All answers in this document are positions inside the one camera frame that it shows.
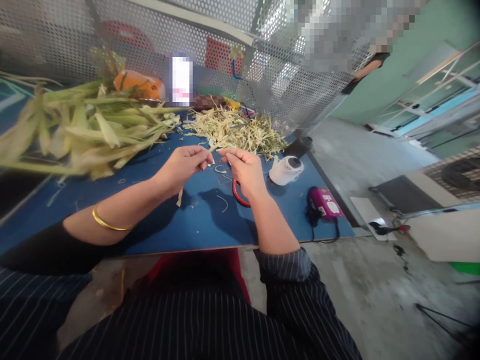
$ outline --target green wall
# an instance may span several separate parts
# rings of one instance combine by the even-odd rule
[[[416,83],[404,74],[448,41],[465,50],[480,40],[479,13],[473,0],[430,0],[415,23],[393,44],[391,56],[368,75],[332,116],[355,124],[371,122]]]
[[[471,149],[472,146],[478,146],[478,144],[480,144],[480,129],[471,132],[468,136],[461,136],[450,142],[444,143],[454,137],[455,136],[447,131],[441,131],[430,137],[428,146],[433,147],[441,144],[431,149],[431,152],[437,155],[440,159],[445,159],[452,155],[463,153],[464,151]]]

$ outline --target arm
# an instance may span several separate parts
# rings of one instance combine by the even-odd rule
[[[101,201],[97,214],[113,227],[135,227],[164,200],[178,194],[187,180],[209,162],[213,157],[204,147],[179,147],[151,179]],[[108,246],[130,232],[100,225],[92,209],[80,210],[10,249],[0,256],[0,266],[36,275],[87,273],[102,259]]]
[[[223,149],[233,177],[249,200],[258,230],[256,253],[267,290],[267,311],[281,322],[312,359],[361,359],[347,329],[337,318],[325,284],[268,194],[258,156]]]
[[[166,199],[178,194],[190,177],[212,162],[212,154],[202,146],[178,147],[151,179],[101,201],[97,214],[113,227],[133,229]],[[67,217],[63,221],[66,231],[76,239],[101,246],[116,244],[130,232],[101,226],[92,216],[93,208],[87,207]]]
[[[354,82],[359,81],[361,78],[366,77],[368,74],[372,73],[376,69],[382,66],[382,61],[374,60],[365,66],[363,69],[360,69],[355,73],[355,78],[353,79]]]
[[[360,79],[366,77],[368,74],[372,73],[378,68],[381,68],[384,64],[384,61],[390,56],[389,52],[377,52],[372,56],[370,62],[361,70],[357,71],[353,82],[358,82]]]
[[[150,180],[103,200],[98,215],[112,226],[133,227],[162,201],[178,194],[208,162],[213,157],[205,148],[179,147]],[[45,354],[75,298],[90,282],[87,272],[102,259],[108,245],[127,233],[101,226],[88,207],[3,254],[0,359]]]

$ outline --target striped shirt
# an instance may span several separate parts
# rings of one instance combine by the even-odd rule
[[[195,264],[136,293],[53,358],[360,359],[320,275],[301,249],[256,253],[267,315],[229,270]],[[0,359],[45,359],[89,274],[45,276],[0,267]]]

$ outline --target white spool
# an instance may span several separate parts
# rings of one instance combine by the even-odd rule
[[[297,159],[295,156],[285,156],[276,165],[272,166],[268,172],[270,179],[277,185],[284,186],[290,182],[297,181],[299,175],[304,171],[304,164],[300,162],[300,167],[293,167],[289,160]]]

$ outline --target orange bag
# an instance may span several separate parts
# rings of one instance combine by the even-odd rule
[[[165,85],[156,77],[142,75],[133,70],[122,70],[113,80],[117,91],[138,86],[141,98],[163,100],[165,99]]]

